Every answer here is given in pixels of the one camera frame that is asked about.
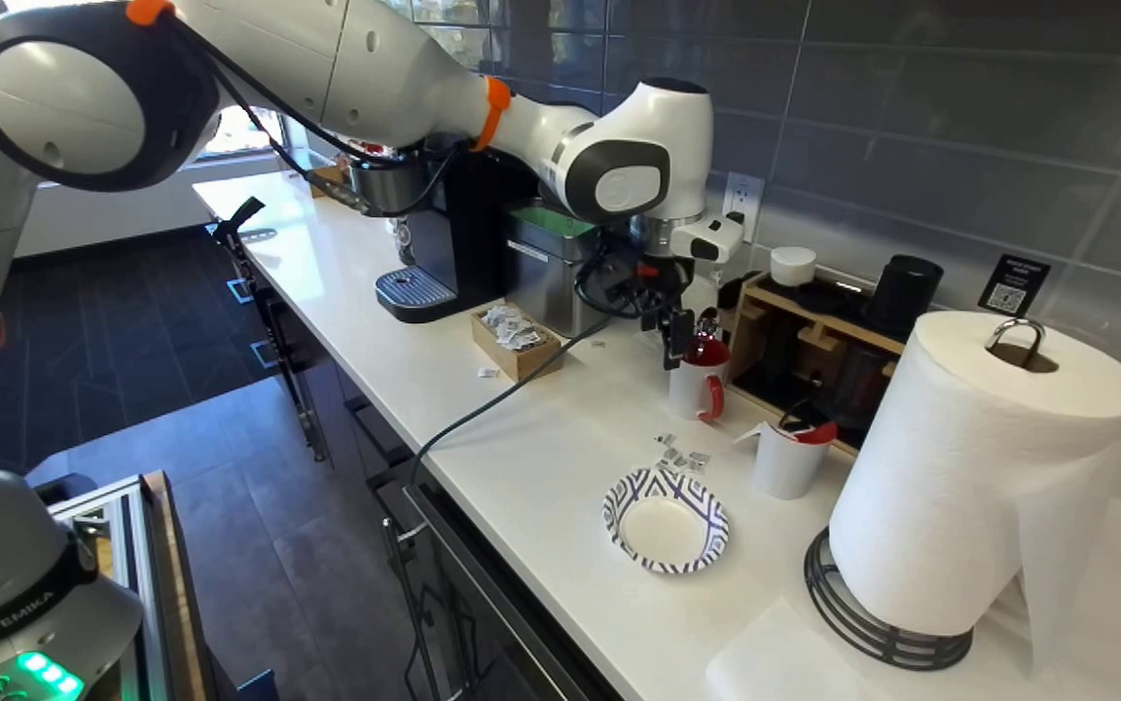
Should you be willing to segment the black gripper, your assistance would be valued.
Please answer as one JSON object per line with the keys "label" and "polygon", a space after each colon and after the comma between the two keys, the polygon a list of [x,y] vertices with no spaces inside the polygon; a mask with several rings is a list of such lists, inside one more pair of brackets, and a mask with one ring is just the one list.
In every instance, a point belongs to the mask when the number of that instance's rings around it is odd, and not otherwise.
{"label": "black gripper", "polygon": [[612,248],[607,305],[663,335],[663,371],[693,363],[700,331],[716,323],[725,268],[741,257],[747,224],[741,217],[698,217],[673,224],[659,248],[620,237]]}

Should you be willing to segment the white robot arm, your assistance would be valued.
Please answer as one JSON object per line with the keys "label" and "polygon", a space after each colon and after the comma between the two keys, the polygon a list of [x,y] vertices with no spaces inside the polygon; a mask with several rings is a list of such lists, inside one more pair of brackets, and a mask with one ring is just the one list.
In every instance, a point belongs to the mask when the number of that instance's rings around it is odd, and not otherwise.
{"label": "white robot arm", "polygon": [[[237,88],[337,144],[502,150],[587,222],[703,213],[713,98],[693,80],[647,76],[594,115],[459,65],[386,0],[83,0],[0,11],[0,291],[39,188],[151,188]],[[140,599],[0,470],[0,685],[79,701],[140,623]]]}

